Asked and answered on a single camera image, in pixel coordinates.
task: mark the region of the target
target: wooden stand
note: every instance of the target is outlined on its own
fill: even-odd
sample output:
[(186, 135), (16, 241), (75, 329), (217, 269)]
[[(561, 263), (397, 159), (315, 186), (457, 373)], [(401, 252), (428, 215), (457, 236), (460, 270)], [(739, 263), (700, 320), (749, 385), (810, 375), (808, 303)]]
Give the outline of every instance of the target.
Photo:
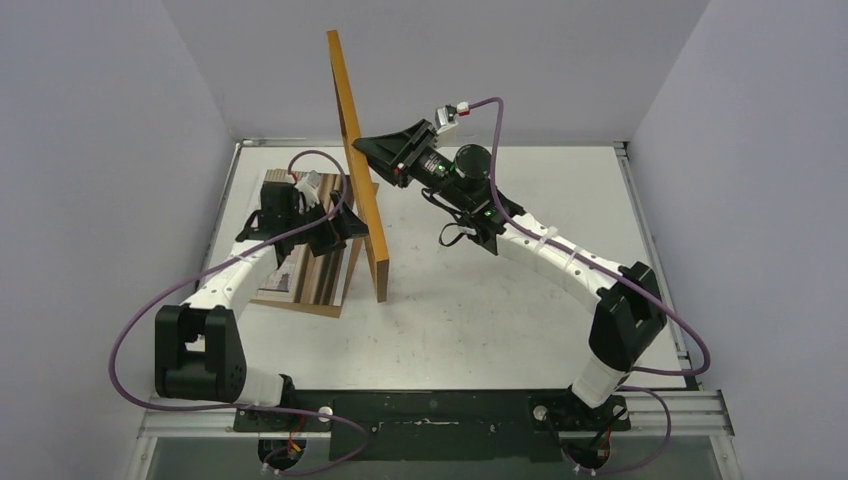
[(336, 103), (339, 107), (339, 126), (342, 131), (347, 165), (350, 169), (353, 196), (358, 205), (359, 217), (368, 225), (365, 251), (371, 268), (371, 279), (374, 281), (377, 301), (385, 302), (389, 286), (389, 249), (386, 246), (386, 235), (383, 232), (380, 210), (377, 208), (377, 195), (371, 181), (368, 162), (365, 155), (353, 148), (353, 141), (361, 137), (362, 133), (359, 131), (359, 120), (356, 118), (356, 107), (353, 103), (353, 92), (347, 76), (339, 32), (336, 30), (327, 32), (327, 42), (330, 46), (330, 64), (333, 68)]

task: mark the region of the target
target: cable tie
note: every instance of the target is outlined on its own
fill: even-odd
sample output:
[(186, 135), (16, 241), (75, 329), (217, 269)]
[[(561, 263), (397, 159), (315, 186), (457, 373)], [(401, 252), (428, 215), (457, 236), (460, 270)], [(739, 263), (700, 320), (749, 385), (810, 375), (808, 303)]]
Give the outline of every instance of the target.
[(533, 247), (533, 255), (538, 255), (539, 251), (542, 250), (542, 247), (545, 246), (545, 242), (553, 238), (557, 234), (557, 231), (556, 227), (548, 227), (548, 231), (542, 235), (542, 238), (540, 238), (539, 241), (536, 242), (536, 246)]
[(562, 269), (563, 269), (563, 270), (567, 270), (567, 269), (568, 269), (568, 266), (569, 266), (569, 265), (571, 265), (571, 262), (573, 262), (573, 261), (574, 261), (574, 257), (575, 257), (575, 256), (577, 255), (577, 253), (578, 253), (578, 252), (580, 252), (581, 250), (583, 250), (583, 249), (582, 249), (582, 248), (580, 248), (580, 247), (578, 247), (577, 245), (575, 245), (575, 246), (574, 246), (574, 249), (572, 249), (572, 250), (571, 250), (571, 255), (569, 255), (569, 256), (568, 256), (568, 260), (565, 262), (565, 266), (563, 266), (563, 267), (562, 267)]

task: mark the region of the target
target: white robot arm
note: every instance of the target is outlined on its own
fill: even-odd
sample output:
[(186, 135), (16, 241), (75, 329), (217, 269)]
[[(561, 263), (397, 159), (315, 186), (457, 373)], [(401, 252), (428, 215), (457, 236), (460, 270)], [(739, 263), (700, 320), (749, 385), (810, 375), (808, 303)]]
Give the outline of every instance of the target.
[[(636, 292), (592, 267), (575, 261), (574, 254), (554, 248), (553, 242), (568, 251), (580, 250), (574, 243), (556, 235), (556, 231), (539, 223), (533, 215), (500, 192), (503, 210), (495, 208), (489, 182), (491, 154), (479, 145), (465, 145), (449, 160), (436, 149), (437, 136), (456, 128), (457, 107), (437, 111), (437, 125), (421, 120), (395, 134), (359, 138), (353, 146), (365, 154), (368, 165), (392, 185), (405, 188), (412, 180), (424, 188), (424, 199), (453, 217), (460, 235), (445, 246), (465, 236), (494, 255), (523, 263), (530, 269), (561, 286), (594, 315), (589, 335), (592, 356), (571, 393), (589, 408), (604, 404), (629, 374), (639, 356), (665, 327), (667, 319), (656, 307)], [(534, 233), (534, 240), (507, 222)], [(627, 280), (659, 297), (654, 272), (636, 263), (625, 267), (587, 251), (580, 251), (599, 267), (619, 272)]]
[[(250, 255), (244, 252), (277, 235), (320, 219), (318, 175), (310, 173), (266, 182), (260, 209), (247, 219), (228, 258), (239, 261), (207, 279), (180, 305), (163, 306), (155, 320), (156, 392), (162, 397), (211, 400), (241, 405), (278, 406), (293, 391), (291, 378), (247, 365), (236, 320), (251, 297), (295, 245), (308, 244), (315, 256), (345, 247), (367, 234), (367, 226), (347, 206), (329, 221)], [(338, 192), (334, 203), (343, 201)], [(187, 344), (204, 337), (202, 351)]]

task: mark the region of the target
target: white enclosure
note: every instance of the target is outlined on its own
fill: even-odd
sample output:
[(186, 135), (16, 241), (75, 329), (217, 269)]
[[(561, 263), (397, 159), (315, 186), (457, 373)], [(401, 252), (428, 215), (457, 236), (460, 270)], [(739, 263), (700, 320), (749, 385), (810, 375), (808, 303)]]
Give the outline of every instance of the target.
[[(143, 412), (112, 342), (200, 268), (236, 140), (338, 140), (328, 29), (366, 135), (500, 95), (508, 144), (630, 142), (746, 478), (847, 477), (846, 25), (844, 0), (2, 2), (2, 477), (123, 477)], [(142, 396), (151, 326), (119, 360)]]

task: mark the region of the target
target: white table surface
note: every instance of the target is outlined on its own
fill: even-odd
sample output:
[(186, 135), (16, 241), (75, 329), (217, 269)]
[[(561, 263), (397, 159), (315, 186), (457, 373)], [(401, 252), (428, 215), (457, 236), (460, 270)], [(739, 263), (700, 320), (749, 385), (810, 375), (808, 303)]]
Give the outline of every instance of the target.
[[(211, 262), (229, 252), (259, 173), (285, 168), (301, 150), (242, 149)], [(341, 147), (321, 150), (346, 167)], [(450, 158), (454, 151), (442, 153)], [(502, 147), (498, 163), (501, 191), (560, 235), (610, 260), (647, 262), (611, 147)], [(297, 168), (333, 171), (317, 156)], [(388, 301), (376, 302), (363, 249), (341, 318), (249, 305), (238, 319), (248, 363), (291, 375), (299, 389), (570, 385), (589, 355), (591, 315), (544, 278), (470, 241), (439, 246), (450, 217), (425, 202), (419, 186), (401, 190), (372, 177), (382, 183), (377, 200), (391, 258)], [(680, 368), (668, 327), (642, 363)], [(637, 373), (628, 384), (668, 388), (684, 381)]]

